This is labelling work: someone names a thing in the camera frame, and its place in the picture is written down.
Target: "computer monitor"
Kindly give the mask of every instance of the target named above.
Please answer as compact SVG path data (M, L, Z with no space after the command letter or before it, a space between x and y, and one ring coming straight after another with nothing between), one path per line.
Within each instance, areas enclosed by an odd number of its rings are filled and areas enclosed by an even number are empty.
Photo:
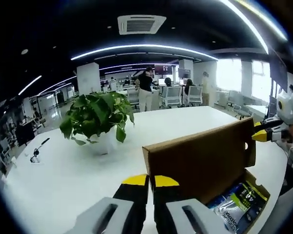
M172 75L172 67L169 65L155 65L156 75Z
M187 80L188 80L188 79L180 79L180 80L179 80L179 84L180 84L180 85L186 85L186 84L187 84Z
M158 85L160 85L160 86L165 86L166 84L165 84L165 79L158 79Z
M191 78L191 70L179 68L178 76L179 78Z

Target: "robotic hand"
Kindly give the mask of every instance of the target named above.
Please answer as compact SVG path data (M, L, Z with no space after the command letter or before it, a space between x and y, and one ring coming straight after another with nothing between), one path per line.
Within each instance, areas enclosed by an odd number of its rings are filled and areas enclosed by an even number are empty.
M149 176L124 180L113 198L104 197L77 216L65 234L140 234L146 219ZM229 234L213 211L191 197L182 197L179 183L156 175L152 186L158 234Z
M277 97L277 114L267 118L263 122L257 122L254 126L253 140L266 142L286 139L293 142L289 132L289 126L293 125L293 86L290 85L291 93L282 92Z

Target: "white plant pot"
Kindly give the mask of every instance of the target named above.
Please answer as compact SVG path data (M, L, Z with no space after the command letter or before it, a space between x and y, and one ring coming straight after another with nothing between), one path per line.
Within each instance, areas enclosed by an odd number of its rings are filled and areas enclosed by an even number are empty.
M91 141L97 141L97 143L87 143L85 147L91 148L91 152L95 155L110 154L117 147L116 131L115 127L111 128L108 133L101 133L99 137L93 135L90 138Z

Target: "office chair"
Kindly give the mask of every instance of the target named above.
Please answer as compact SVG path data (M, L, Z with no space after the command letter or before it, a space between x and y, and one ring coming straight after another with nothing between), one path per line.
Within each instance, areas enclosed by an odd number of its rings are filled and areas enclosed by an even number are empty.
M127 99L132 106L139 106L139 91L136 89L127 89Z
M236 95L238 95L237 91L234 91L234 90L229 91L227 104L229 103L231 107L232 105L234 105L234 100Z
M163 89L161 106L171 108L181 105L181 86L165 87Z
M249 109L244 105L243 96L240 93L235 94L233 111L237 113L235 117L240 116L240 120L244 117L251 117L252 115Z
M190 86L188 93L188 103L192 106L195 106L196 104L201 105L203 103L202 90L203 87Z

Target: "white office chair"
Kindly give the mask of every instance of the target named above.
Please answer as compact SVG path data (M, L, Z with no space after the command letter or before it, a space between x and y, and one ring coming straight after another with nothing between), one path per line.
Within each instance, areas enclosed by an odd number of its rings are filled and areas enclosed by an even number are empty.
M237 114L235 117L240 116L240 120L244 117L251 117L252 112L244 106L243 95L241 93L236 93L234 99L233 111Z
M127 99L130 102L130 104L132 106L135 106L135 109L137 109L137 106L139 106L139 90L128 89L127 90Z
M172 106L181 105L181 86L176 87L164 87L162 105L166 108L171 108Z
M4 159L6 160L5 163L7 163L10 160L10 151L11 151L11 147L9 145L8 139L5 138L5 139L1 140L0 145L3 149L2 154L4 156Z
M230 106L234 105L234 102L235 102L236 96L237 96L238 94L239 94L239 93L238 93L237 91L234 91L234 90L229 91L229 97L228 97L227 104L229 103Z
M202 99L202 87L201 86L190 86L188 93L188 103L192 106L201 105L203 103Z

